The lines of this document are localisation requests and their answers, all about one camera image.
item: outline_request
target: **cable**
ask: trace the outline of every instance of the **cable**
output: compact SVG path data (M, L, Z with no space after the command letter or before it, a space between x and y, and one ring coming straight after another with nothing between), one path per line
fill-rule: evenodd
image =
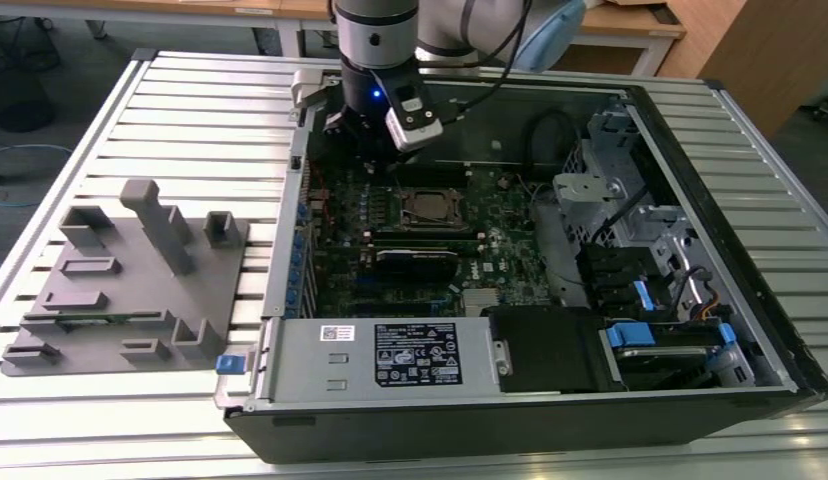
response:
M630 209L637 206L637 203L639 203L639 200L642 200L642 197L645 197L646 193L649 193L649 187L647 185L643 185L642 188L637 190L637 193L634 193L633 196L627 199L627 201L622 204L622 206L618 207L618 210L615 211L613 216L603 221L603 223L598 227L598 230L595 230L595 233L591 235L589 243L595 243L598 241L598 237L603 234L607 228L615 225L615 222L621 220L621 218L627 214Z
M525 0L523 12L521 13L521 19L518 20L518 25L515 26L515 29L517 29L515 46L511 49L511 55L509 56L509 61L506 62L506 68L503 68L502 75L494 82L494 85L491 85L491 88L489 88L489 90L483 92L482 95L479 95L477 98L474 98L471 101L469 101L459 107L458 109L459 115L463 114L473 107L479 105L482 102L485 102L491 97L491 95L494 95L497 91L501 89L501 87L503 86L503 83L506 83L506 78L509 78L509 73L511 72L511 67L515 63L518 51L521 50L521 41L523 40L523 30L526 29L526 20L527 20L527 17L530 16L531 9L533 9L533 0Z
M9 208L24 208L24 207L33 207L40 205L40 202L36 203L4 203L0 202L0 207L9 207Z
M533 192L530 191L530 187L527 187L527 186L526 186L526 183L523 183L523 179L521 178L521 175L517 175L517 177L518 177L518 182L521 183L521 186L523 187L523 191L526 192L526 194L527 194L530 197L534 197L534 194L533 194Z
M328 13L328 20L334 25L336 25L336 14L334 13L334 0L328 0L324 4L324 10Z
M533 158L533 138L542 122L550 117L561 120L563 125L567 125L571 133L574 134L573 149L569 153L569 157L574 154L577 149L582 148L582 134L571 116L559 107L550 107L542 110L523 124L523 131L521 132L521 148L523 152L521 164L526 172L531 171L533 166L535 165L535 160Z
M28 144L28 145L8 145L0 148L0 153L1 152L7 152L8 150L17 150L17 149L24 149L24 148L43 148L43 149L50 149L50 150L59 150L64 153L67 153L68 155L72 154L72 150L68 149L67 147L62 147L60 145L47 145L47 144ZM39 205L40 202L36 203L5 203L5 202L0 202L0 207L9 207L9 208L25 208L25 207L33 207L36 205Z
M690 281L690 277L695 275L701 271L709 271L701 265L694 265L685 273L683 276L678 279L678 283L675 285L675 294L671 296L671 303L666 308L666 317L673 317L678 313L678 302L681 301L681 295L683 295L683 290L686 289L686 284Z
M67 147L62 147L60 145L46 145L46 144L29 144L29 145L8 145L0 148L0 153L7 152L8 150L17 150L20 148L44 148L50 150L60 150L67 154L72 154L72 150Z
M563 282L573 283L574 285L579 285L581 287L586 286L586 284L583 282L578 282L577 280L570 280L569 278L563 277L558 273L555 275L557 275L557 277L559 277L559 280L562 280Z
M446 61L423 61L423 62L419 62L420 68L479 68L479 67L483 67L485 65L487 65L487 63L491 60L497 58L501 52L506 50L506 47L509 46L511 39L515 38L515 35L518 34L519 28L521 28L521 24L518 23L515 24L511 31L509 32L509 35L506 35L506 38L503 39L502 43L497 46L497 48L491 51L491 53L489 53L483 58L481 58L475 62L452 63L452 62L446 62Z
M697 318L701 320L707 320L707 315L710 314L710 310L713 309L713 307L719 305L719 293L713 289L709 282L705 282L703 286L705 286L705 290L710 292L711 296L710 296L710 300L707 300L707 303L705 304L705 306L701 308L701 310L693 317L694 320Z

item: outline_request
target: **metal bracket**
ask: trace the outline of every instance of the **metal bracket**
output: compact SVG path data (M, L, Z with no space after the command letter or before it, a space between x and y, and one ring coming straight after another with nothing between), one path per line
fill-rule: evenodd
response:
M511 375L511 359L509 358L509 345L502 340L494 342L494 365L501 377Z
M316 103L319 93L323 88L324 71L318 68L304 68L295 72L292 76L292 104L296 108L306 108Z
M561 173L553 179L553 188L559 200L571 202L606 202L615 198L607 182L587 173Z

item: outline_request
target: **black computer case side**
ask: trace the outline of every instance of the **black computer case side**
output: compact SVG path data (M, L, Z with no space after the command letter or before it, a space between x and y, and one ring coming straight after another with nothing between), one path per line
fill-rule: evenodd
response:
M683 444L803 400L789 392L749 392L522 405L231 409L224 422L267 463L372 462Z

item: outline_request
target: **motherboard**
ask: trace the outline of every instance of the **motherboard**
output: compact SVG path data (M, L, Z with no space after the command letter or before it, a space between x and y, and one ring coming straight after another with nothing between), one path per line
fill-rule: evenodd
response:
M550 305L530 218L547 188L494 166L402 166L382 177L314 166L316 316L479 316L495 305Z

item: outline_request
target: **table leg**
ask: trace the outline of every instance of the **table leg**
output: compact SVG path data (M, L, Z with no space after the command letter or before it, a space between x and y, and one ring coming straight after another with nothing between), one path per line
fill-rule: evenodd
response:
M291 58L303 57L304 50L298 21L278 20L278 33L280 34L283 56Z
M106 22L102 20L86 20L84 24L88 26L88 31L91 32L91 36L96 40L103 40L108 33L106 32Z
M669 53L669 49L671 48L674 40L671 38L653 38L647 48L642 51L642 55L639 56L639 60L633 67L631 75L639 77L653 77L657 75L657 70L659 70L659 66L663 63L663 59L666 58L666 53Z

